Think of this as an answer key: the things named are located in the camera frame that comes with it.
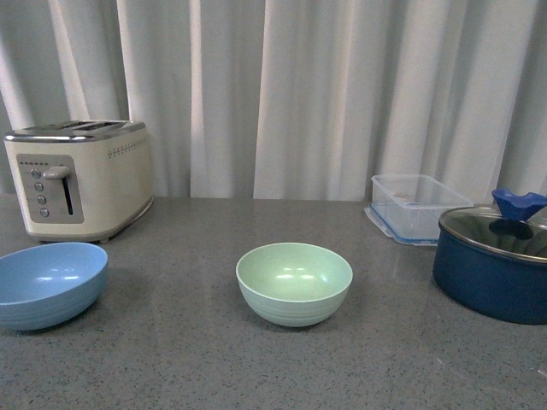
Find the clear plastic container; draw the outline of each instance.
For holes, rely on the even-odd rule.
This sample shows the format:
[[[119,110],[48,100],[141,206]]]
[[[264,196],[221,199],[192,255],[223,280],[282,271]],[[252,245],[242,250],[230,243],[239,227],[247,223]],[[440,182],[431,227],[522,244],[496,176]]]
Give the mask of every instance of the clear plastic container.
[[[374,175],[373,200],[367,216],[400,243],[436,245],[438,218],[473,201],[427,175]]]

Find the gray countertop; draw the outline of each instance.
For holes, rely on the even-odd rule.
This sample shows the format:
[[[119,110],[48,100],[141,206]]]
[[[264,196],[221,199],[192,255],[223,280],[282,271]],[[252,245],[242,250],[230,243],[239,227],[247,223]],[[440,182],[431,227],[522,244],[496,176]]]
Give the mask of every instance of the gray countertop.
[[[36,246],[0,196],[0,255]],[[258,317],[245,252],[342,255],[354,281],[318,325]],[[547,326],[470,311],[432,281],[435,248],[395,243],[359,202],[157,198],[101,246],[104,292],[45,331],[0,330],[2,409],[547,408]]]

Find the blue lid handle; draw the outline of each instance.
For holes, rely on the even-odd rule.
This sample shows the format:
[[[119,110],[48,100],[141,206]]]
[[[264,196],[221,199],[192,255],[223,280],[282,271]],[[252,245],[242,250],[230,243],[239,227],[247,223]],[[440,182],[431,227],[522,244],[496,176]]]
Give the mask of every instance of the blue lid handle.
[[[492,196],[494,196],[502,216],[508,220],[526,221],[547,207],[547,197],[533,192],[517,196],[510,190],[493,190]]]

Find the green bowl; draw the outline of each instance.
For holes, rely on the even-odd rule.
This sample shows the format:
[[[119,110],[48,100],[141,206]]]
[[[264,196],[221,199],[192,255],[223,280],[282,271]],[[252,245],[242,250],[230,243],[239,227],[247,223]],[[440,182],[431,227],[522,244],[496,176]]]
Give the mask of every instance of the green bowl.
[[[272,243],[236,266],[239,288],[257,314],[277,325],[309,326],[340,307],[353,279],[340,255],[307,243]]]

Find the cream toaster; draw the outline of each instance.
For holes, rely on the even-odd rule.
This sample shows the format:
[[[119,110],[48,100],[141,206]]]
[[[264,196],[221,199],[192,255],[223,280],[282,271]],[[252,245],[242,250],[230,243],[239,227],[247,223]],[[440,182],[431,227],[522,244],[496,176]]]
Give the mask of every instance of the cream toaster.
[[[139,121],[69,121],[4,137],[26,231],[39,241],[108,241],[153,201]]]

